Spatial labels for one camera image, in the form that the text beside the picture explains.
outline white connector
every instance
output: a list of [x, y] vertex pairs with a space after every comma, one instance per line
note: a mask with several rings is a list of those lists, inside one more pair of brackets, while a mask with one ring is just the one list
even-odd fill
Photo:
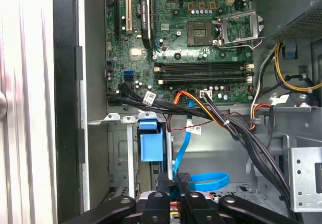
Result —
[[226, 5], [227, 6], [232, 6], [235, 0], [226, 0]]

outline zip tie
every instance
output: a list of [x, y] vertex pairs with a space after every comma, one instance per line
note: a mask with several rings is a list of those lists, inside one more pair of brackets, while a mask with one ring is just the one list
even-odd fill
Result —
[[230, 121], [229, 121], [229, 120], [225, 121], [225, 122], [223, 123], [223, 126], [226, 126], [227, 124], [230, 124]]

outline gray metal panel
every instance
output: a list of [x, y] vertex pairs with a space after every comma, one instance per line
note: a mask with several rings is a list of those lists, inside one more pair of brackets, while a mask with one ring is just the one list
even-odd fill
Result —
[[315, 163], [322, 163], [322, 147], [289, 149], [291, 208], [295, 212], [321, 212], [321, 194], [316, 192]]
[[271, 37], [322, 0], [253, 0], [257, 13], [264, 18], [262, 36]]
[[[85, 0], [87, 120], [107, 115], [105, 82], [104, 0]], [[110, 188], [107, 126], [88, 129], [91, 208], [97, 206]]]

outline cable label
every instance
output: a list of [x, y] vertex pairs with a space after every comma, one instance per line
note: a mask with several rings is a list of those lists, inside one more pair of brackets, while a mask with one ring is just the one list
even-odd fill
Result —
[[201, 135], [201, 127], [200, 126], [194, 126], [192, 123], [191, 119], [187, 119], [187, 132], [196, 134], [196, 135]]
[[147, 91], [145, 93], [145, 97], [143, 99], [143, 103], [148, 105], [148, 106], [152, 106], [154, 100], [155, 100], [156, 94], [154, 94], [153, 92]]

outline pcie slot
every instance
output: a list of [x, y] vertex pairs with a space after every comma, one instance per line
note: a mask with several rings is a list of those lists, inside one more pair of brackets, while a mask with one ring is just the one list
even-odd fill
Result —
[[120, 16], [120, 0], [114, 0], [114, 31], [115, 39], [118, 41], [121, 38], [121, 16]]
[[125, 0], [126, 33], [132, 33], [132, 0]]

